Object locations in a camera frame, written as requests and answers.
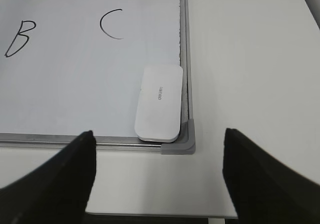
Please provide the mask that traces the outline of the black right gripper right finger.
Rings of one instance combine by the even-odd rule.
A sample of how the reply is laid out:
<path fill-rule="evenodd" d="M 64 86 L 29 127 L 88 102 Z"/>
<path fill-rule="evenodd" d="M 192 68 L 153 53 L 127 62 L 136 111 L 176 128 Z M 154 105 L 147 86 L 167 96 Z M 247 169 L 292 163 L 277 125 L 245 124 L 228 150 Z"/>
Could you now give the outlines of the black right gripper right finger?
<path fill-rule="evenodd" d="M 222 174 L 239 224 L 318 224 L 320 186 L 237 129 L 224 135 Z"/>

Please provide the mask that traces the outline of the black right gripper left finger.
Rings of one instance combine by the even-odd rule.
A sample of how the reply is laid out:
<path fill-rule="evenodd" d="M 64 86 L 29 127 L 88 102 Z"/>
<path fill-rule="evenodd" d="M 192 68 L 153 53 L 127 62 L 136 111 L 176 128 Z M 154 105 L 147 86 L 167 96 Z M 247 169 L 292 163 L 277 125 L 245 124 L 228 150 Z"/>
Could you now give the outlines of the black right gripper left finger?
<path fill-rule="evenodd" d="M 92 131 L 0 190 L 2 224 L 80 224 L 97 171 Z"/>

